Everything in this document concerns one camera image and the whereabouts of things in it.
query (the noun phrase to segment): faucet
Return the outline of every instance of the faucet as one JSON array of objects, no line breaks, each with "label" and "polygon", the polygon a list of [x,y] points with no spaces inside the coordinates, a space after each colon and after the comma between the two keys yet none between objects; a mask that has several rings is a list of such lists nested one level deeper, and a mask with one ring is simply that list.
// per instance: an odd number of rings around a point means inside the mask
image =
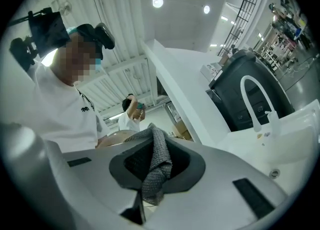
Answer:
[{"label": "faucet", "polygon": [[267,114],[267,118],[269,120],[270,123],[270,127],[271,127],[271,135],[273,137],[277,137],[280,135],[281,133],[281,123],[277,114],[277,111],[275,110],[274,106],[271,103],[271,100],[268,96],[268,94],[266,93],[265,89],[262,87],[262,85],[260,84],[260,82],[258,82],[255,78],[253,78],[250,75],[245,75],[244,77],[242,77],[241,82],[240,82],[240,90],[241,90],[241,94],[242,94],[242,98],[244,101],[244,104],[247,108],[247,110],[249,111],[249,114],[251,116],[252,119],[252,123],[253,123],[253,129],[255,132],[259,132],[261,131],[262,127],[260,122],[258,121],[258,118],[256,117],[256,114],[249,102],[247,93],[246,93],[246,89],[245,89],[245,81],[246,80],[251,80],[252,82],[254,82],[259,89],[262,91],[262,94],[264,95],[266,101],[269,104],[269,107],[271,109],[271,111],[265,111],[264,113]]}]

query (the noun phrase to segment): gray cloth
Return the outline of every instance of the gray cloth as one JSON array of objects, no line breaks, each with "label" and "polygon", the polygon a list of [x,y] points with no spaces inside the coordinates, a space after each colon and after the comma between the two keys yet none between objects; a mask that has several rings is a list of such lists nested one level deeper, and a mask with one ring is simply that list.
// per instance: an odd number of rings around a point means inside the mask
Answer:
[{"label": "gray cloth", "polygon": [[142,182],[142,199],[152,205],[158,205],[163,199],[162,185],[170,179],[172,161],[165,137],[168,134],[150,123],[147,129],[140,131],[124,142],[153,137],[153,153],[149,172]]}]

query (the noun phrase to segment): white t-shirt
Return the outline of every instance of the white t-shirt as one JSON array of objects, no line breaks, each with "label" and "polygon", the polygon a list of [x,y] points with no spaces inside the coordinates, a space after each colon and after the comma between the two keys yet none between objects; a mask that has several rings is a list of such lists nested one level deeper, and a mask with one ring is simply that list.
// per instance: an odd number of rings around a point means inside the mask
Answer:
[{"label": "white t-shirt", "polygon": [[19,123],[44,140],[56,142],[62,153],[94,149],[109,128],[94,105],[52,70],[36,62],[27,72],[35,83],[32,103]]},{"label": "white t-shirt", "polygon": [[125,111],[118,120],[119,131],[130,130],[139,132],[140,131],[140,120],[130,119],[127,111]]}]

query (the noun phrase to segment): drain opening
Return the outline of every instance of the drain opening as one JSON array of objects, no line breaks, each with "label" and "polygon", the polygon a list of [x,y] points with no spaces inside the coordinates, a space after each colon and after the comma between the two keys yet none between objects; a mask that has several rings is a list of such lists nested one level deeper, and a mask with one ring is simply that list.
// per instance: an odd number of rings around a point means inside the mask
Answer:
[{"label": "drain opening", "polygon": [[274,180],[277,177],[279,177],[279,175],[280,175],[280,170],[273,169],[273,170],[270,171],[269,177]]}]

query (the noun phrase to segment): sink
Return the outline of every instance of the sink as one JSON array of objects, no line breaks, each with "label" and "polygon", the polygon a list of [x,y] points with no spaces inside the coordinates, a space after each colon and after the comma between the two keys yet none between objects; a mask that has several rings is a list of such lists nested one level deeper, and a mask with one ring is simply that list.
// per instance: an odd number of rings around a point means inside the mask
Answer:
[{"label": "sink", "polygon": [[273,179],[288,195],[308,180],[320,150],[320,104],[317,100],[280,119],[281,134],[270,124],[230,132],[216,148],[233,153]]}]

